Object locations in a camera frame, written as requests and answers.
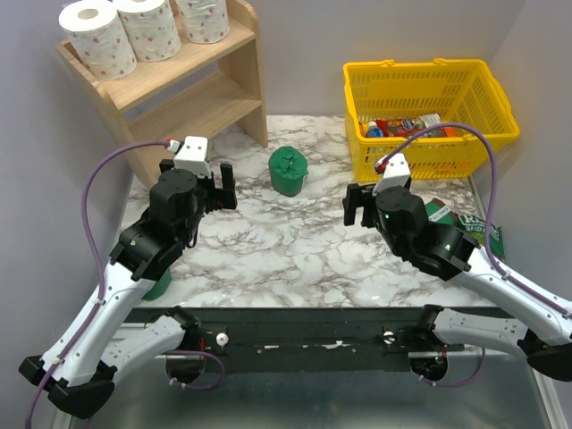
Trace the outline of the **white floral toilet paper roll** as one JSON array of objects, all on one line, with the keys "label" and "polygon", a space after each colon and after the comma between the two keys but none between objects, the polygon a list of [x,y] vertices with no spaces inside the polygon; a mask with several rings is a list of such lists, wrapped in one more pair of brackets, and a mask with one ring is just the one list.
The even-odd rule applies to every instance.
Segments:
[{"label": "white floral toilet paper roll", "polygon": [[181,39],[169,1],[113,0],[113,5],[140,62],[161,62],[180,51]]},{"label": "white floral toilet paper roll", "polygon": [[98,80],[117,80],[133,72],[137,59],[117,9],[110,1],[77,1],[58,17],[72,47]]},{"label": "white floral toilet paper roll", "polygon": [[225,0],[181,0],[176,2],[185,36],[195,44],[213,44],[230,31]]}]

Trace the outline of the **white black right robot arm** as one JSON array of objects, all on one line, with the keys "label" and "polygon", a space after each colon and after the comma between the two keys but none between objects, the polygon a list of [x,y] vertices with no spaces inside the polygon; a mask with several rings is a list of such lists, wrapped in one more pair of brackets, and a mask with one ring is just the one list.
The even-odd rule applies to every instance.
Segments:
[{"label": "white black right robot arm", "polygon": [[420,272],[463,286],[506,312],[505,317],[461,313],[426,305],[417,322],[399,335],[413,351],[474,345],[524,358],[537,372],[571,379],[571,304],[488,255],[458,227],[429,220],[423,200],[407,185],[379,193],[352,183],[342,200],[345,225],[379,231],[394,256]]}]

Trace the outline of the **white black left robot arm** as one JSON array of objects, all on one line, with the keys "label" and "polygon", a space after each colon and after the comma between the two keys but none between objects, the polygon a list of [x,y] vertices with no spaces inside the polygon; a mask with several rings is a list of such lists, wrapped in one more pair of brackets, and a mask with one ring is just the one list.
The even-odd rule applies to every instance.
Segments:
[{"label": "white black left robot arm", "polygon": [[211,171],[163,160],[141,217],[124,230],[104,269],[104,285],[56,344],[27,357],[19,372],[62,412],[88,419],[109,400],[128,374],[162,354],[192,351],[198,342],[196,319],[174,308],[119,343],[112,338],[127,315],[183,254],[196,244],[204,215],[237,206],[230,164],[221,164],[222,185]]}]

